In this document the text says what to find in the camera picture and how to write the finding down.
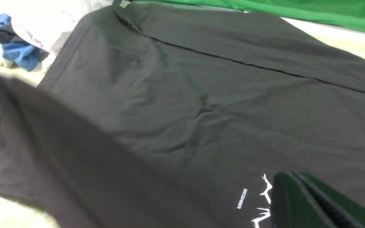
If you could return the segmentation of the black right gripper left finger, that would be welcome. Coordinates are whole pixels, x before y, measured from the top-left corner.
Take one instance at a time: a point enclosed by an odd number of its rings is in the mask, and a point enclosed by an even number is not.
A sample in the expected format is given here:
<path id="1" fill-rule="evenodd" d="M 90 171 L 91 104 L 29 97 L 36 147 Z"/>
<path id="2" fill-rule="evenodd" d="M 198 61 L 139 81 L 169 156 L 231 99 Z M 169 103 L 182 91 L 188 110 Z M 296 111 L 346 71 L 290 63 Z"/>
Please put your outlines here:
<path id="1" fill-rule="evenodd" d="M 273 228 L 336 228 L 300 180 L 283 172 L 273 179 L 271 223 Z"/>

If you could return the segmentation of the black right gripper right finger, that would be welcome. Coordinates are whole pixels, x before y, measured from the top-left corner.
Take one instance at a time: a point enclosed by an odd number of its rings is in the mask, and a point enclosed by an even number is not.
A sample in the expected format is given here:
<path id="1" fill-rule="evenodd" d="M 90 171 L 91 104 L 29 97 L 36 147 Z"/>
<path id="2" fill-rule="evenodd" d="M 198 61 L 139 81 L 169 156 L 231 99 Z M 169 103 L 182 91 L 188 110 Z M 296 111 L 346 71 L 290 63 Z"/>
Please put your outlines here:
<path id="1" fill-rule="evenodd" d="M 307 173 L 294 174 L 320 208 L 338 228 L 365 228 L 365 207 L 352 201 L 320 179 Z"/>

